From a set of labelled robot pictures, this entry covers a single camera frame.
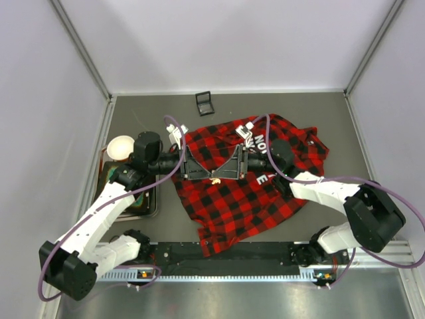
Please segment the glittery maple leaf brooch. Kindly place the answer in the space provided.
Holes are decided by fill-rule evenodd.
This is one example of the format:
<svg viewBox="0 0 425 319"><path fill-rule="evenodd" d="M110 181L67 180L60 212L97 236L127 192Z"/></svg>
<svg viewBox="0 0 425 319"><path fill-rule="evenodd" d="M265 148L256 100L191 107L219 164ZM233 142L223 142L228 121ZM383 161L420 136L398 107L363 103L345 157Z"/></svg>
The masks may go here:
<svg viewBox="0 0 425 319"><path fill-rule="evenodd" d="M211 179L211 183L213 184L213 185L215 185L215 184L219 184L221 182L221 180L219 179L219 178L213 178L213 179Z"/></svg>

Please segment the red black plaid shirt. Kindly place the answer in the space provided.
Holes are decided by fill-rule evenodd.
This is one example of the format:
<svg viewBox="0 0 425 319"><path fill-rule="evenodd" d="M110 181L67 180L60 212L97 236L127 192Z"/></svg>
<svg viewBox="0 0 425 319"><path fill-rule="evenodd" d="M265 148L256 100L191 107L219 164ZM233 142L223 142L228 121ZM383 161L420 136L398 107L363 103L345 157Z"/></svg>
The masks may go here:
<svg viewBox="0 0 425 319"><path fill-rule="evenodd" d="M290 143L294 163L302 170L320 176L329 149L317 136L316 127L297 128L289 120L270 114L270 130L266 121L253 116L222 124L201 127L185 135L195 159L213 171L234 153L243 142L237 135L240 125L252 122L252 153L266 154L266 144L274 140ZM184 180L172 177L177 195L191 220L198 222L198 235L205 257L219 254L237 242L267 231L289 219L307 202L282 195L273 185L274 172L249 172L244 179Z"/></svg>

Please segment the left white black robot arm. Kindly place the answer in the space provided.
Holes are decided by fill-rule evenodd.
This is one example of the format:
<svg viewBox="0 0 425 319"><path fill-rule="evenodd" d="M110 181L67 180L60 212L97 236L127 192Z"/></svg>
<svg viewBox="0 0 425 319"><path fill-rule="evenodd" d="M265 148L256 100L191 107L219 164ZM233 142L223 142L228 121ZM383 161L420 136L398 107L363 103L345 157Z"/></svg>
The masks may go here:
<svg viewBox="0 0 425 319"><path fill-rule="evenodd" d="M125 152L125 163L115 169L97 200L79 221L56 242L46 241L39 249L41 274L38 294L43 294L43 285L49 284L79 301L92 290L96 281L107 272L125 262L134 260L143 241L137 231L128 231L103 247L98 243L114 221L136 201L137 195L160 184L146 184L145 179L161 175L167 181L176 173L185 179L209 179L212 172L195 159L190 158L185 135L172 134L177 152L164 153L159 134L142 132Z"/></svg>

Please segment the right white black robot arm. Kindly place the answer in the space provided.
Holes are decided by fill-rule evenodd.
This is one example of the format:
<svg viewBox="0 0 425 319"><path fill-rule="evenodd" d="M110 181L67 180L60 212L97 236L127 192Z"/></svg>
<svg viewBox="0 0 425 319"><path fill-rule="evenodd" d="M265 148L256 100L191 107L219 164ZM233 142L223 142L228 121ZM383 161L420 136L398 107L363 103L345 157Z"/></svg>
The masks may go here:
<svg viewBox="0 0 425 319"><path fill-rule="evenodd" d="M296 167L288 142L275 140L264 157L249 154L238 145L234 155L213 171L212 176L241 179L249 171L276 171L278 190L294 199L303 199L342 213L347 222L319 230L294 255L302 264L327 260L347 249L364 248L381 252L402 229L406 219L382 187L369 180L343 183L316 176Z"/></svg>

